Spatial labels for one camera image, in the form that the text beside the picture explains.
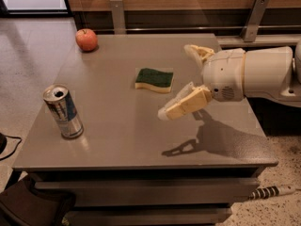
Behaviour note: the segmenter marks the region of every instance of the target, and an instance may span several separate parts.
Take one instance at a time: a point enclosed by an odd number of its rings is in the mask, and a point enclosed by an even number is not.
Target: speckled floor
[[[51,85],[74,44],[75,25],[64,19],[0,19],[0,132],[25,139]],[[260,176],[261,186],[301,186],[301,134],[268,136],[279,164]],[[16,141],[10,139],[4,156]],[[23,144],[0,161],[0,191]],[[301,191],[293,195],[235,203],[219,226],[301,225]]]

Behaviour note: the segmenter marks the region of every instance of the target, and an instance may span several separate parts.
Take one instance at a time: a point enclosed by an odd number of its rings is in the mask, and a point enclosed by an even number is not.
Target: table drawer
[[[256,178],[36,182],[36,189],[68,190],[76,206],[173,205],[243,202]]]
[[[66,216],[72,226],[95,225],[212,225],[231,215],[229,208],[141,208],[102,211],[72,211]]]

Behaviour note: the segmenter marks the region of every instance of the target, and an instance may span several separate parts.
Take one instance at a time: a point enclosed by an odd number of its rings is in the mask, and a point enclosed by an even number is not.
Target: aluminum can
[[[48,87],[43,93],[43,100],[55,118],[63,137],[74,138],[83,133],[83,124],[66,87],[62,85]]]

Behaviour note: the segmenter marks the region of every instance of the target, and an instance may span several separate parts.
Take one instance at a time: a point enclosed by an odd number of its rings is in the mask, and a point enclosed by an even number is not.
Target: gray floor
[[[0,20],[0,132],[25,139],[51,85],[74,44],[72,19]],[[279,165],[261,176],[261,186],[301,186],[301,136],[268,137]],[[10,139],[9,153],[16,141]],[[0,162],[0,191],[18,152]],[[268,200],[235,203],[233,215],[219,226],[301,225],[301,192]]]

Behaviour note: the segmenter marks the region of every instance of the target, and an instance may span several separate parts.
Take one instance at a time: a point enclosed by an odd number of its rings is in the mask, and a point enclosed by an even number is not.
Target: chair
[[[0,212],[10,225],[61,226],[74,205],[72,193],[36,190],[28,175],[0,194]]]

